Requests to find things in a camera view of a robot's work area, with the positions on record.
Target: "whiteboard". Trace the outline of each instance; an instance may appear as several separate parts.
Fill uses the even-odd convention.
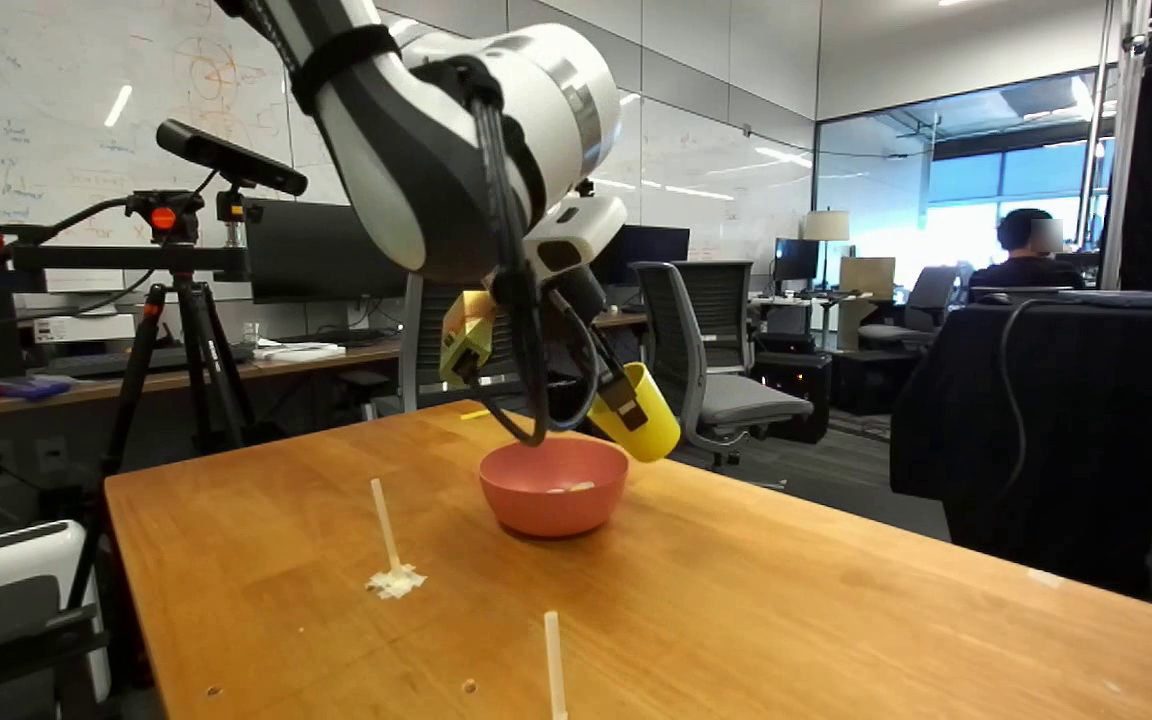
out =
[[[136,189],[197,189],[209,173],[156,147],[167,115],[300,166],[304,199],[344,199],[284,74],[268,41],[215,0],[0,0],[0,224],[54,224]],[[134,98],[105,129],[124,84]],[[73,237],[147,240],[122,211]]]

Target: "person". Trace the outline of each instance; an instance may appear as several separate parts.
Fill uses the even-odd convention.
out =
[[[974,270],[974,289],[1031,289],[1031,285],[1068,285],[1086,289],[1086,274],[1072,262],[1053,260],[1053,211],[1013,207],[998,228],[1007,260]]]

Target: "pink bowl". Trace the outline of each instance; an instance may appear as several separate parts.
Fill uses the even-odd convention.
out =
[[[553,435],[486,455],[480,484],[498,521],[521,534],[582,534],[611,521],[628,455],[618,443]]]

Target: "tripod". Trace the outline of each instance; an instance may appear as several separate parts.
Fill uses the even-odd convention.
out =
[[[205,207],[197,193],[136,193],[134,197],[134,211],[140,211],[151,224],[151,240],[161,242],[174,285],[151,285],[146,297],[111,435],[110,435],[105,475],[124,468],[129,435],[134,435],[134,420],[146,394],[146,377],[147,377],[147,361],[161,334],[167,291],[175,291],[180,299],[180,341],[186,341],[186,361],[190,361],[197,452],[240,449],[252,430],[252,405],[246,394],[232,348],[224,341],[212,289],[193,281],[197,207]]]

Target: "white stick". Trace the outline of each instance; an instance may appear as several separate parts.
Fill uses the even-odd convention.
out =
[[[402,570],[402,548],[391,544],[391,524],[389,524],[389,503],[383,503],[383,484],[379,478],[374,478],[374,503],[375,503],[375,515],[379,515],[389,568]]]
[[[544,612],[549,714],[568,720],[562,612]]]

